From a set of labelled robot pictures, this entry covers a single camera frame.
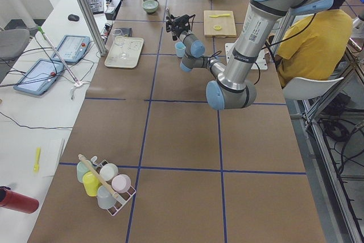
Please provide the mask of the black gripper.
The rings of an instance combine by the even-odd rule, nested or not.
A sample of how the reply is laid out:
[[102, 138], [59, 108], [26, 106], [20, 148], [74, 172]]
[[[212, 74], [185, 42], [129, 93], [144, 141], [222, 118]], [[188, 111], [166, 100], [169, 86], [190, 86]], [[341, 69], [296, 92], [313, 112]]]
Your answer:
[[195, 14], [193, 15], [185, 14], [179, 17], [173, 16], [174, 21], [173, 20], [166, 21], [166, 32], [172, 32], [173, 41], [177, 41], [182, 32], [184, 31], [188, 32], [192, 30], [195, 16], [196, 16]]

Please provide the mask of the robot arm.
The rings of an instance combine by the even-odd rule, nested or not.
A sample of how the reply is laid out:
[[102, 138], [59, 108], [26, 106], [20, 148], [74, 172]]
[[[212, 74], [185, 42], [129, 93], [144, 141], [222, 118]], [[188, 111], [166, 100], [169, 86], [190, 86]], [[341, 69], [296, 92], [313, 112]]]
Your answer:
[[333, 0], [250, 0], [243, 30], [223, 64], [204, 54], [204, 45], [196, 38], [189, 25], [190, 16], [166, 14], [166, 30], [173, 40], [185, 45], [180, 68], [186, 72], [206, 68], [215, 77], [207, 83], [206, 99], [215, 110], [241, 109], [250, 106], [256, 96], [253, 83], [246, 79], [256, 62], [275, 22], [286, 16], [317, 13], [330, 8]]

